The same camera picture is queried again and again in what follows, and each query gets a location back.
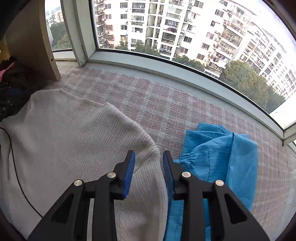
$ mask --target metal bolt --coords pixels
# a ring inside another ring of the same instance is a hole
[[[188,178],[188,177],[191,177],[191,173],[190,172],[182,172],[182,176]]]
[[[224,185],[224,182],[222,180],[216,180],[215,183],[219,187],[222,187]]]
[[[80,186],[81,184],[82,184],[82,181],[80,179],[78,179],[74,182],[74,185],[77,187]]]
[[[107,177],[109,178],[115,178],[116,177],[116,173],[115,172],[110,172],[107,174]]]

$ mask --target sky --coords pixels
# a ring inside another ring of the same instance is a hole
[[[271,33],[284,47],[289,59],[296,56],[296,41],[279,17],[262,0],[234,0],[257,15],[253,20],[260,28]],[[60,0],[45,0],[45,11],[61,6]]]

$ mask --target high-rise building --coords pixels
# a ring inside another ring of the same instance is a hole
[[[134,51],[137,42],[145,43],[165,59],[200,61],[214,78],[231,60],[245,61],[285,98],[296,92],[296,73],[282,45],[234,1],[94,0],[94,7],[101,48],[122,41]]]

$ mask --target black cable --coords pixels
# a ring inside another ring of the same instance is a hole
[[[13,165],[15,166],[15,157],[14,157],[14,155],[13,155],[13,149],[12,149],[11,138],[10,138],[8,132],[7,132],[3,127],[0,126],[0,129],[3,130],[3,131],[7,134],[8,138],[9,138],[10,147],[11,147],[11,154],[12,154],[12,159],[13,159]],[[24,193],[24,191],[23,191],[23,189],[22,189],[22,186],[21,186],[21,184],[20,184],[20,181],[19,181],[19,179],[18,179],[16,166],[15,166],[15,175],[17,176],[17,182],[18,182],[18,184],[19,184],[19,186],[20,186],[20,189],[21,189],[21,191],[22,191],[22,193],[23,193],[25,199],[27,200],[28,204],[32,207],[32,209],[34,209],[34,211],[35,211],[35,212],[36,212],[41,218],[43,218],[43,216],[42,216],[42,215],[36,210],[36,208],[33,207],[33,205],[30,203],[30,201],[29,201],[28,198],[26,197],[26,195],[25,195],[25,193]]]

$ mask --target floor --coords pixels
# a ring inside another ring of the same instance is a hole
[[[205,92],[177,86],[157,75],[103,64],[89,63],[83,68],[78,68],[75,62],[57,65],[62,79],[51,88],[63,88],[79,97],[113,104],[139,123],[161,152],[170,150],[174,159],[180,154],[185,131],[196,129],[199,122],[247,133],[258,143],[258,184],[252,213],[271,240],[281,232],[280,227],[285,227],[289,217],[283,213],[287,210],[291,162],[295,157],[250,116]]]

